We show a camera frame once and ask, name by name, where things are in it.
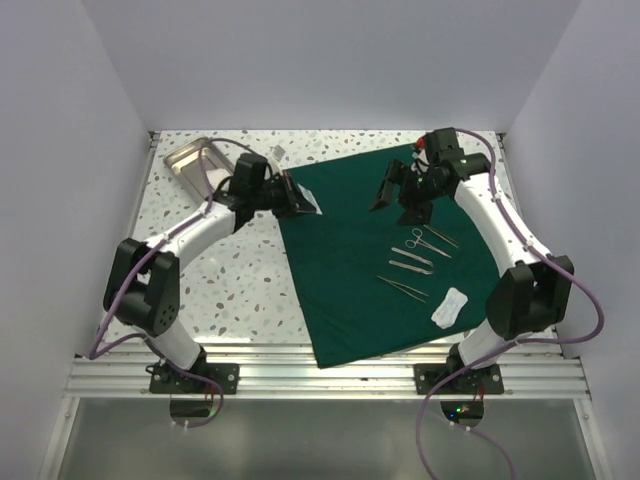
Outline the white green sachet packet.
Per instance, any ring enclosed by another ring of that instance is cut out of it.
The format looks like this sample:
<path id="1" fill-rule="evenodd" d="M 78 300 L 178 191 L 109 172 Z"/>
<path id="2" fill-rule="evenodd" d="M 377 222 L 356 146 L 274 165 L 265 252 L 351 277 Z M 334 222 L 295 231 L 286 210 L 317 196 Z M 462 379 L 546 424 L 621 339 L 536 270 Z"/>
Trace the white green sachet packet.
<path id="1" fill-rule="evenodd" d="M 309 214 L 322 215 L 323 212 L 313 192 L 307 189 L 306 187 L 302 186 L 301 184 L 298 184 L 298 189 L 305 200 L 305 205 L 304 207 L 301 208 L 301 210 Z"/>

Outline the steel hemostat scissors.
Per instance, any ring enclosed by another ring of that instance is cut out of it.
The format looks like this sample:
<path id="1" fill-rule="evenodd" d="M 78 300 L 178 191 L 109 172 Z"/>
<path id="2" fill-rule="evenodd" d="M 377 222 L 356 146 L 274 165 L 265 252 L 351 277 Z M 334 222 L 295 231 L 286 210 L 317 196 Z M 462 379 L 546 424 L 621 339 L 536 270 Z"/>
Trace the steel hemostat scissors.
<path id="1" fill-rule="evenodd" d="M 423 236 L 424 233 L 420 228 L 413 228 L 411 231 L 411 237 L 405 241 L 405 246 L 410 249 L 415 249 L 417 247 L 426 248 L 445 258 L 450 258 L 448 253 L 424 240 Z"/>

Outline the stainless steel tray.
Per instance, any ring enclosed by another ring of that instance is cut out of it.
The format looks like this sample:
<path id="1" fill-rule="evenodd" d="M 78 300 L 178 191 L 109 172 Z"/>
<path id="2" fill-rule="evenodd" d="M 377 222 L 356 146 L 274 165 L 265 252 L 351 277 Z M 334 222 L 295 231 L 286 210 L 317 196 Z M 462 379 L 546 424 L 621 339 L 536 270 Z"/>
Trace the stainless steel tray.
<path id="1" fill-rule="evenodd" d="M 195 201 L 204 201 L 209 187 L 207 171 L 226 169 L 234 171 L 229 158 L 207 137 L 196 138 L 169 153 L 164 164 Z"/>

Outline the white blue sachet packet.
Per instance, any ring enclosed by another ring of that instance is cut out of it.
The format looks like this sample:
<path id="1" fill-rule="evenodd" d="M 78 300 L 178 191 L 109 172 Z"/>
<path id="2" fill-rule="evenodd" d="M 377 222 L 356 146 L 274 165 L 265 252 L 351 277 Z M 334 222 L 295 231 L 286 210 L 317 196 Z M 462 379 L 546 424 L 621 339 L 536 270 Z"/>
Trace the white blue sachet packet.
<path id="1" fill-rule="evenodd" d="M 452 327 L 467 302 L 466 294 L 455 287 L 450 287 L 442 302 L 432 313 L 431 321 L 440 329 Z"/>

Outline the white gauze pad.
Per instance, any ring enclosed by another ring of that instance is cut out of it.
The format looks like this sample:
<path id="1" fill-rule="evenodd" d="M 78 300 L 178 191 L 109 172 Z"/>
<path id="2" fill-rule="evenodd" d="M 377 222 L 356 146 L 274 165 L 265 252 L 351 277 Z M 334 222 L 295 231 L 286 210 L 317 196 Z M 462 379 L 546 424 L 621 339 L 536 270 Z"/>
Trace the white gauze pad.
<path id="1" fill-rule="evenodd" d="M 232 173 L 226 169 L 214 169 L 207 171 L 207 179 L 214 189 L 217 189 L 218 185 L 229 176 L 232 176 Z"/>

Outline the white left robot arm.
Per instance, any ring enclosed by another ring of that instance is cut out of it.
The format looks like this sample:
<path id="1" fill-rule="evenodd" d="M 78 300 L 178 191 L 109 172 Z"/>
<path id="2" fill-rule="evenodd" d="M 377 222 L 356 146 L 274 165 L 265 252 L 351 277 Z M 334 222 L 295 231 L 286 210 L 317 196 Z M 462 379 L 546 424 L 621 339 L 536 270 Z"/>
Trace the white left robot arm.
<path id="1" fill-rule="evenodd" d="M 173 370 L 175 384 L 189 393 L 210 378 L 203 347 L 178 319 L 182 270 L 258 212 L 289 218 L 321 211 L 310 190 L 255 153 L 241 155 L 232 172 L 206 188 L 198 209 L 168 231 L 118 245 L 103 298 L 105 318 L 96 335 L 103 339 L 113 320 L 133 328 Z"/>

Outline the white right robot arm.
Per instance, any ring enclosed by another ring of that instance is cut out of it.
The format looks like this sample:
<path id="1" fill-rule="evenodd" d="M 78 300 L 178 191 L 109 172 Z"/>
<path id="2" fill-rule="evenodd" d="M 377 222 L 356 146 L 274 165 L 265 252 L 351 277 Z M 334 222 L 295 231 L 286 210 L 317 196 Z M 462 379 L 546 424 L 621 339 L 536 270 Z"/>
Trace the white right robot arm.
<path id="1" fill-rule="evenodd" d="M 493 256 L 499 280 L 485 302 L 485 319 L 447 358 L 447 384 L 464 393 L 480 382 L 480 369 L 565 318 L 574 265 L 566 256 L 551 254 L 504 201 L 495 150 L 468 153 L 459 133 L 455 128 L 426 133 L 413 148 L 412 163 L 392 160 L 372 207 L 379 210 L 397 201 L 404 210 L 399 224 L 416 225 L 430 221 L 435 200 L 449 197 Z"/>

